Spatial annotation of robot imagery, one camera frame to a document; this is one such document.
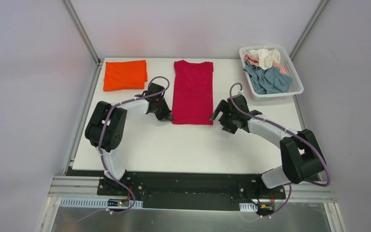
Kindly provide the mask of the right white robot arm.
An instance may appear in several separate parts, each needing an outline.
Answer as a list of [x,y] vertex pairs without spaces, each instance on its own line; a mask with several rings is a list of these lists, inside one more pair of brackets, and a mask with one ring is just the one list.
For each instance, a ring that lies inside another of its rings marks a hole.
[[210,116],[219,118],[224,131],[235,134],[238,129],[258,135],[280,149],[281,166],[262,173],[255,184],[255,192],[267,198],[274,188],[285,184],[299,184],[325,170],[326,162],[312,131],[294,132],[266,118],[260,111],[250,111],[244,96],[221,100]]

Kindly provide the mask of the crimson red t shirt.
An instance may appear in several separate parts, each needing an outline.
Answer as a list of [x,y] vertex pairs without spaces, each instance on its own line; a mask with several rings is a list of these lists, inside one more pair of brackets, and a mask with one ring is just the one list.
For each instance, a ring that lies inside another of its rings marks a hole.
[[214,64],[180,60],[174,62],[174,70],[172,123],[212,126]]

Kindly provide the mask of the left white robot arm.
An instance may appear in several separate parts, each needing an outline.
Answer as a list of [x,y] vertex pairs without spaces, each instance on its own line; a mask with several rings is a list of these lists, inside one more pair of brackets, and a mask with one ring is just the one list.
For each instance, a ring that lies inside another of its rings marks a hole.
[[126,120],[154,114],[158,121],[172,121],[164,94],[167,87],[150,83],[148,89],[122,103],[97,103],[85,130],[85,138],[99,153],[104,175],[111,179],[109,188],[115,195],[127,192],[128,182],[122,179],[125,165],[119,160],[118,146],[122,142]]

